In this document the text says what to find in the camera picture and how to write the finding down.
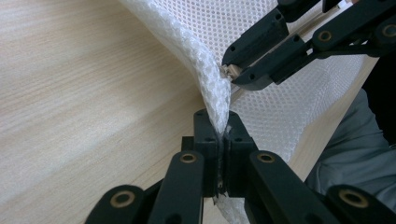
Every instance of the gray pants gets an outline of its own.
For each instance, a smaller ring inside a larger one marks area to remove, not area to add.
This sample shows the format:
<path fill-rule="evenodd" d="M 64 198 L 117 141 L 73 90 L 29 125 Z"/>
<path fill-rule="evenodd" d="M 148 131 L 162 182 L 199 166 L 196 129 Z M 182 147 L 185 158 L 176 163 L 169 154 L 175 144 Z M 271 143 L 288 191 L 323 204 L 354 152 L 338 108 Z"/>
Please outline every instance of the gray pants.
<path fill-rule="evenodd" d="M 332 185 L 355 186 L 396 212 L 396 150 L 379 130 L 365 91 L 358 93 L 305 183 L 322 194 Z"/>

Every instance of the person's leg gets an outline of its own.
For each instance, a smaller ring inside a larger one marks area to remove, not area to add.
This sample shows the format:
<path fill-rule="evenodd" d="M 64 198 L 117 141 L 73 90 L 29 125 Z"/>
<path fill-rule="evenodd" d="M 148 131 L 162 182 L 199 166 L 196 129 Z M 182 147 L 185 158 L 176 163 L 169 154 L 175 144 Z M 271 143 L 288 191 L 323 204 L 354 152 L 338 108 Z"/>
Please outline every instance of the person's leg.
<path fill-rule="evenodd" d="M 361 90 L 305 184 L 325 194 L 333 185 L 363 189 L 396 212 L 396 150 L 379 130 Z"/>

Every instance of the mesh bag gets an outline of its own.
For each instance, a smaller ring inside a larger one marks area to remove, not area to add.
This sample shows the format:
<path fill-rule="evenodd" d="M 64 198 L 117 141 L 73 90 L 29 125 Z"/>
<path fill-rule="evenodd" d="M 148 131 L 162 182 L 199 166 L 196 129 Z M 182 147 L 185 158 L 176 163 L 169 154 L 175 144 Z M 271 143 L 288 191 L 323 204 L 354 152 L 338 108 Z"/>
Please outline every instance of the mesh bag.
<path fill-rule="evenodd" d="M 240 115 L 260 149 L 274 151 L 285 161 L 290 159 L 304 127 L 347 91 L 365 60 L 364 56 L 315 60 L 281 85 L 244 91 L 231 104 L 230 80 L 220 66 L 222 55 L 242 33 L 276 7 L 276 0 L 121 2 L 189 68 L 218 133 L 225 130 L 231 109 Z M 297 22 L 288 24 L 290 32 L 320 11 L 321 7 L 315 6 Z M 313 31 L 302 38 L 308 39 Z M 220 197 L 218 205 L 230 222 L 246 223 L 242 202 Z"/>

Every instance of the wood grain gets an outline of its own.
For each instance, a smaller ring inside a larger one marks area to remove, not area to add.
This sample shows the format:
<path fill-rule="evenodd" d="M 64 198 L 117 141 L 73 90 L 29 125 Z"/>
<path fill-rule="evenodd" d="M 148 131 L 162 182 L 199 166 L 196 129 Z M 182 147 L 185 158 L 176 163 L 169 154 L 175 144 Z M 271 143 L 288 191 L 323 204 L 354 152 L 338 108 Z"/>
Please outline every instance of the wood grain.
<path fill-rule="evenodd" d="M 107 190 L 163 178 L 204 104 L 136 17 L 115 0 L 6 0 L 0 22 L 0 223 L 82 223 Z M 210 199 L 204 214 L 225 223 Z"/>

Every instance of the person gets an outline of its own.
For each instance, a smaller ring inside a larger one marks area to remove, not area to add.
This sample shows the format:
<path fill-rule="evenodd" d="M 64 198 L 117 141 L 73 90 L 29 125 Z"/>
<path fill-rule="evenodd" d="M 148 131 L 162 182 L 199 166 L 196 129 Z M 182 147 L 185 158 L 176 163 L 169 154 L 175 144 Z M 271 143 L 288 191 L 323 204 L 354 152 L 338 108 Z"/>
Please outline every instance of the person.
<path fill-rule="evenodd" d="M 326 194 L 346 184 L 367 191 L 396 213 L 396 149 L 389 146 L 360 90 L 305 180 Z"/>

